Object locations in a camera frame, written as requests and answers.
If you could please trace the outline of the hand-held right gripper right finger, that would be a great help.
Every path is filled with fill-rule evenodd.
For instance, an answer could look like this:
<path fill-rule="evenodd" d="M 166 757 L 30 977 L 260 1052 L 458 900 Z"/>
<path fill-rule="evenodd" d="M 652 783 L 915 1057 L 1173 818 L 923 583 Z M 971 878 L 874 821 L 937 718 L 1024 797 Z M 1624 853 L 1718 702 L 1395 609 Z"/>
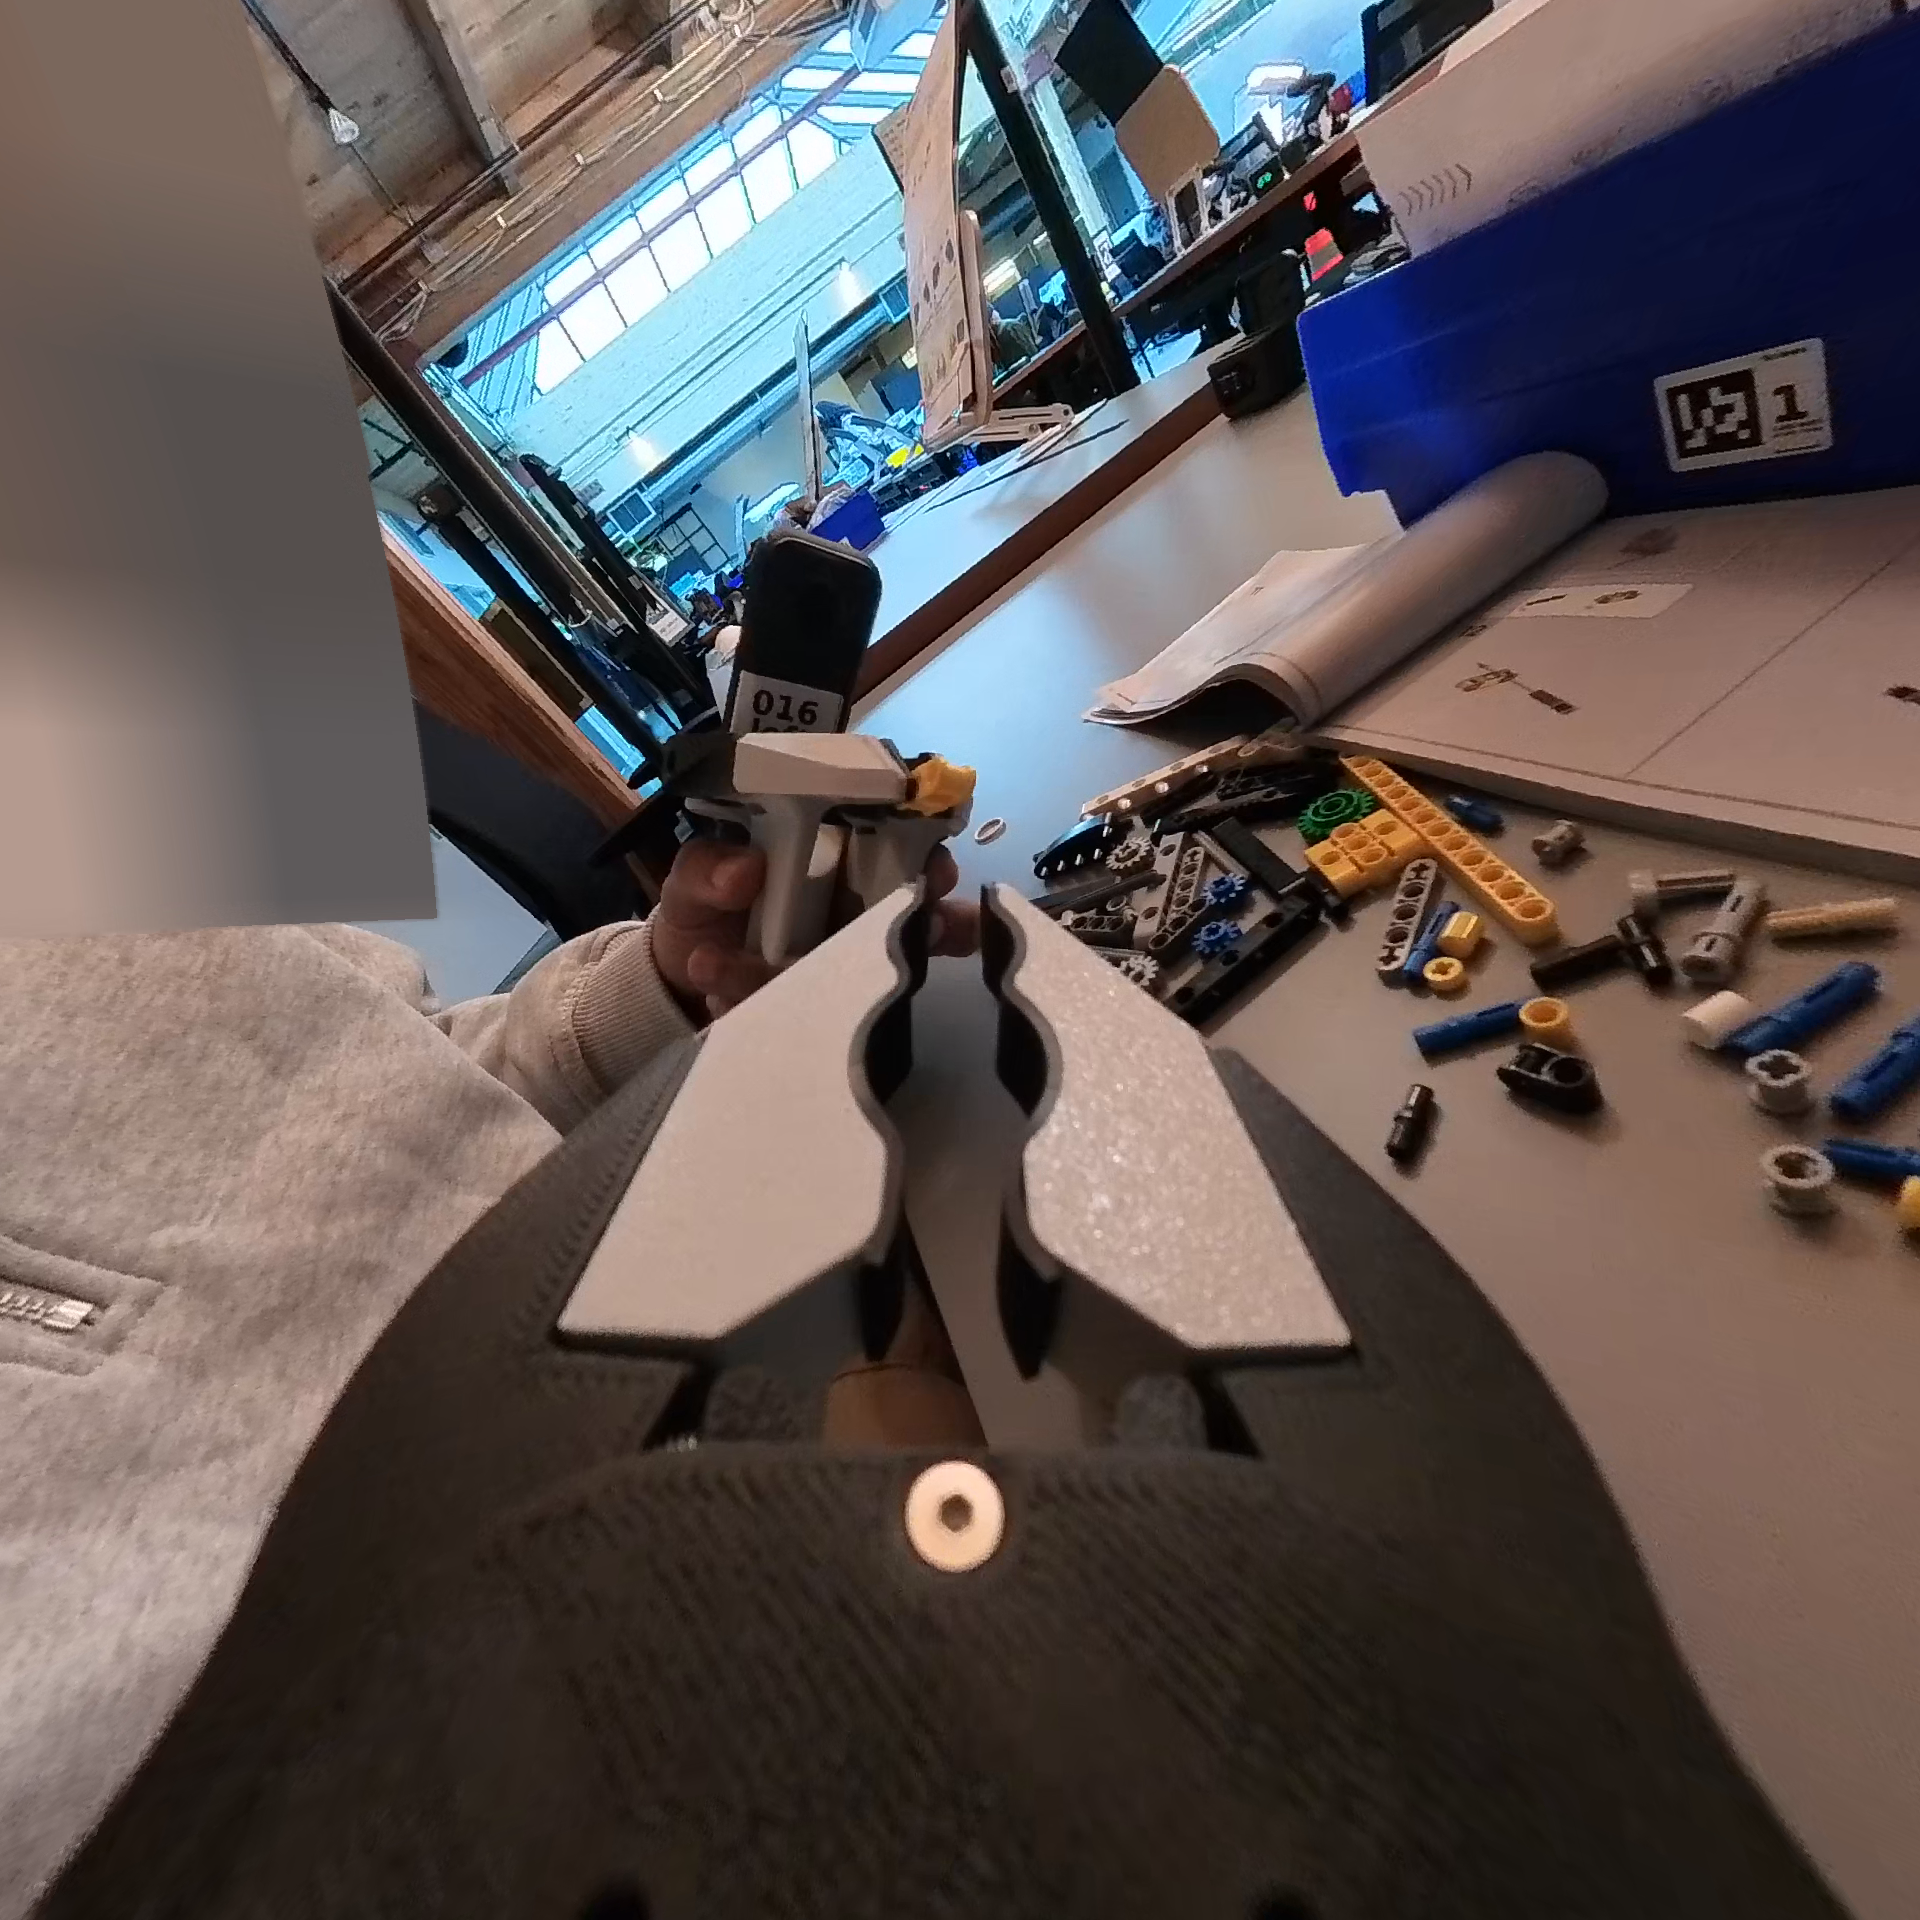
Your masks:
<path fill-rule="evenodd" d="M 980 897 L 1019 1137 L 996 1309 L 1019 1374 L 1329 1361 L 1353 1345 L 1209 1046 L 1024 897 Z"/>

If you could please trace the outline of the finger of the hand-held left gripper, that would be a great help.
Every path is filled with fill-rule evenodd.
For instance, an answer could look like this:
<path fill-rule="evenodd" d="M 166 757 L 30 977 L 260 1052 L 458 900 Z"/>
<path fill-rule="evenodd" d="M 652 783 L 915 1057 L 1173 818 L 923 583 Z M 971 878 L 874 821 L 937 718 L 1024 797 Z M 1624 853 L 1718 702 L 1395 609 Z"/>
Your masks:
<path fill-rule="evenodd" d="M 965 829 L 965 804 L 941 814 L 846 807 L 842 881 L 860 909 L 923 878 L 932 850 Z"/>
<path fill-rule="evenodd" d="M 902 804 L 915 778 L 876 737 L 742 737 L 732 783 L 741 797 L 824 804 Z"/>

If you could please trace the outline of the pile of lego pieces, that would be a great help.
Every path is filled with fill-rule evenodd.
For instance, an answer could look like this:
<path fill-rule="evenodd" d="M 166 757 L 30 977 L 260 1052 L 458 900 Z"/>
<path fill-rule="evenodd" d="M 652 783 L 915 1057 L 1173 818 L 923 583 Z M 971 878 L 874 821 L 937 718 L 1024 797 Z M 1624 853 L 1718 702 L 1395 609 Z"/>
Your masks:
<path fill-rule="evenodd" d="M 1226 1014 L 1305 937 L 1341 927 L 1380 899 L 1371 972 L 1392 991 L 1452 1002 L 1502 932 L 1526 951 L 1526 991 L 1418 1023 L 1424 1065 L 1484 1058 L 1504 1097 L 1531 1115 L 1595 1121 L 1608 1100 L 1570 995 L 1611 977 L 1680 991 L 1685 1045 L 1729 1069 L 1748 1107 L 1789 1126 L 1760 1151 L 1760 1189 L 1782 1217 L 1837 1212 L 1846 1187 L 1888 1201 L 1915 1245 L 1915 1142 L 1874 1131 L 1915 1100 L 1915 1017 L 1897 1022 L 1830 1086 L 1813 1050 L 1862 1017 L 1884 967 L 1842 958 L 1771 1005 L 1741 997 L 1755 942 L 1869 947 L 1905 932 L 1897 897 L 1776 906 L 1763 878 L 1733 869 L 1636 871 L 1626 911 L 1578 942 L 1544 878 L 1590 850 L 1570 818 L 1525 850 L 1502 849 L 1504 817 L 1477 797 L 1428 795 L 1386 762 L 1333 757 L 1281 730 L 1209 750 L 1089 801 L 1034 857 L 1035 907 L 1188 1023 Z"/>

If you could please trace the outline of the person's left hand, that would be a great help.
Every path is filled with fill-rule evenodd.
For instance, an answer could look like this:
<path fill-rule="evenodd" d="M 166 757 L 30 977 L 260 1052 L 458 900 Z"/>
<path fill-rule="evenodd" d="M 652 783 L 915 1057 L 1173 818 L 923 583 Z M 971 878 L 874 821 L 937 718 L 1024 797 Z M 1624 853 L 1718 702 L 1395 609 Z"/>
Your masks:
<path fill-rule="evenodd" d="M 646 923 L 657 972 L 696 1023 L 723 1017 L 779 977 L 749 934 L 764 875 L 760 850 L 713 838 L 690 838 L 672 860 Z"/>

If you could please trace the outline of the black office chair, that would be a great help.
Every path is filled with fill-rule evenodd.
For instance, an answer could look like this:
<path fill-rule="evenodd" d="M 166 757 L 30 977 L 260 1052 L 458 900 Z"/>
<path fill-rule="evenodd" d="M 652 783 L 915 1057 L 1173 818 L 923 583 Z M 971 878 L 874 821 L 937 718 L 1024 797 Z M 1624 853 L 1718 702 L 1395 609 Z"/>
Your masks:
<path fill-rule="evenodd" d="M 499 745 L 416 705 L 428 821 L 562 940 L 636 921 L 649 899 L 585 802 Z"/>

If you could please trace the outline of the row of windows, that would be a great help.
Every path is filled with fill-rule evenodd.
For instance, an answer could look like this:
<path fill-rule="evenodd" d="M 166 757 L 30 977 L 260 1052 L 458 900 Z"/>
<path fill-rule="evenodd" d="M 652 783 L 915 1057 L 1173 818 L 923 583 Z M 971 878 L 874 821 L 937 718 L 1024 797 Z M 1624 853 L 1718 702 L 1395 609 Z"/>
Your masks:
<path fill-rule="evenodd" d="M 870 51 L 856 21 L 802 37 L 794 61 L 742 91 L 435 355 L 433 374 L 489 415 L 555 391 L 906 106 L 945 12 L 906 5 Z"/>

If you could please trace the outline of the black steel column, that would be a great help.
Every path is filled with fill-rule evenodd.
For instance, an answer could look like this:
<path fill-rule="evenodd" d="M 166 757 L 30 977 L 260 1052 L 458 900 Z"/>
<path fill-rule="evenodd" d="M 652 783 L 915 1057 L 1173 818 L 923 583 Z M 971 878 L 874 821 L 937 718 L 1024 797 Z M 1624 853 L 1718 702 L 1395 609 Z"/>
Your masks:
<path fill-rule="evenodd" d="M 1049 158 L 1040 124 L 1013 84 L 1013 69 L 985 5 L 961 5 L 955 33 L 974 61 L 985 99 L 1062 269 L 1086 353 L 1108 396 L 1130 394 L 1141 386 L 1136 358 L 1106 299 L 1092 255 L 1072 222 L 1065 187 Z"/>

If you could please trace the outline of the small black box device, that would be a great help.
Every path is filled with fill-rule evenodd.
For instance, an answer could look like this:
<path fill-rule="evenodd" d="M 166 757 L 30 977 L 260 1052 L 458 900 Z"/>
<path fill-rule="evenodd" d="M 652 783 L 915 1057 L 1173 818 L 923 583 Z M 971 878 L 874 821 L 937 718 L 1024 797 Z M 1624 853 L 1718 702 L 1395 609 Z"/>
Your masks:
<path fill-rule="evenodd" d="M 1273 410 L 1299 394 L 1305 380 L 1305 355 L 1293 325 L 1244 333 L 1208 361 L 1217 407 L 1230 420 Z"/>

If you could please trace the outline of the dark workbench with equipment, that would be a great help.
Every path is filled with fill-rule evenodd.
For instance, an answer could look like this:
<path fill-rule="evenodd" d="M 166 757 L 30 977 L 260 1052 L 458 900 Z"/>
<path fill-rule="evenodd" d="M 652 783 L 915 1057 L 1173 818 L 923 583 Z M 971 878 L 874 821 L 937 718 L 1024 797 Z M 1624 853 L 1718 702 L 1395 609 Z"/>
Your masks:
<path fill-rule="evenodd" d="M 1142 349 L 1168 332 L 1186 332 L 1196 310 L 1230 299 L 1238 281 L 1283 251 L 1299 254 L 1305 284 L 1338 269 L 1338 261 L 1371 246 L 1387 229 L 1353 127 L 1269 186 L 1224 223 L 1128 295 L 1115 318 Z"/>

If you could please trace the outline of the grey zip hoodie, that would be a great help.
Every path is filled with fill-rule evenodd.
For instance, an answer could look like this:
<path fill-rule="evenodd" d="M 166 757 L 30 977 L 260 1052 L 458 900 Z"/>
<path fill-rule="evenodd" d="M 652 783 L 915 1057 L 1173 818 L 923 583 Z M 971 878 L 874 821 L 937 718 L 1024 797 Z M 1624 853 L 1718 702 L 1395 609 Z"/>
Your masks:
<path fill-rule="evenodd" d="M 4 940 L 4 1915 L 220 1639 L 369 1346 L 562 1139 L 350 925 Z"/>

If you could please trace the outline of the black and white board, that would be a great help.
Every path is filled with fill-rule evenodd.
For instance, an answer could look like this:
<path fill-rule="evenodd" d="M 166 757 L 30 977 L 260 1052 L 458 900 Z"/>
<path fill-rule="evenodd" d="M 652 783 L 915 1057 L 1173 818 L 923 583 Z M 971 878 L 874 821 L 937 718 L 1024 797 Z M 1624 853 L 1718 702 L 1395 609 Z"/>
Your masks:
<path fill-rule="evenodd" d="M 1082 5 L 1054 61 L 1110 124 L 1121 155 L 1153 201 L 1173 199 L 1217 159 L 1220 134 L 1209 111 L 1128 5 Z"/>

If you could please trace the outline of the open instruction booklet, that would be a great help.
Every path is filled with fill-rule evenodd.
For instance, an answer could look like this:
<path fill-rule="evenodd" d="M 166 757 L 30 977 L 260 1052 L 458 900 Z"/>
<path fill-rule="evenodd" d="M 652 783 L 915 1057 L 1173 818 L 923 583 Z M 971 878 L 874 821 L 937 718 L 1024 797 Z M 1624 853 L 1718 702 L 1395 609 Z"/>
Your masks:
<path fill-rule="evenodd" d="M 1312 742 L 1872 881 L 1918 874 L 1918 492 L 1602 517 L 1570 453 L 1281 551 L 1086 711 L 1258 689 Z"/>

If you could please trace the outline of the blue storage bin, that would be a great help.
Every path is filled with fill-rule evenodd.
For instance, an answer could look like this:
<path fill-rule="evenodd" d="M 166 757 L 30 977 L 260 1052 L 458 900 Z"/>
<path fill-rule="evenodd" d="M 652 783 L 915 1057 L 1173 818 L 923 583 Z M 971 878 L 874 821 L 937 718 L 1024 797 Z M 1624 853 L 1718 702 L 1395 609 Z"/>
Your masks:
<path fill-rule="evenodd" d="M 1309 307 L 1344 494 L 1416 521 L 1539 451 L 1613 515 L 1918 479 L 1915 10 Z"/>

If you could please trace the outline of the white cardboard box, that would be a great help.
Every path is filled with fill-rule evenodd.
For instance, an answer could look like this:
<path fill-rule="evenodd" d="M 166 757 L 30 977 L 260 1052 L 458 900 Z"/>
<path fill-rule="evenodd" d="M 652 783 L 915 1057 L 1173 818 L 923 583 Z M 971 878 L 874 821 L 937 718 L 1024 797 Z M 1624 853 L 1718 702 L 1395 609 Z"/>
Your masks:
<path fill-rule="evenodd" d="M 1360 124 L 1413 254 L 1915 15 L 1892 2 L 1515 2 Z"/>

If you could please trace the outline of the black metal frame bar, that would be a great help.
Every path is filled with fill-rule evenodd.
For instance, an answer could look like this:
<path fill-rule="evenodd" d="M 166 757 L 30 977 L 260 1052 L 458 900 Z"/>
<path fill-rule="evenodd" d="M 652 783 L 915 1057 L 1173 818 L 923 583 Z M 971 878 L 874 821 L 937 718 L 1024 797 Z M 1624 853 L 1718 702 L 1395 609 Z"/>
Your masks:
<path fill-rule="evenodd" d="M 620 642 L 637 678 L 675 715 L 675 730 L 701 722 L 712 697 L 697 689 L 683 660 L 649 630 L 636 629 L 620 614 L 618 601 L 590 580 L 590 570 L 533 509 L 501 463 L 458 423 L 446 403 L 393 357 L 341 286 L 330 277 L 322 286 L 352 371 L 488 529 L 544 609 L 581 645 L 593 639 L 609 649 Z"/>

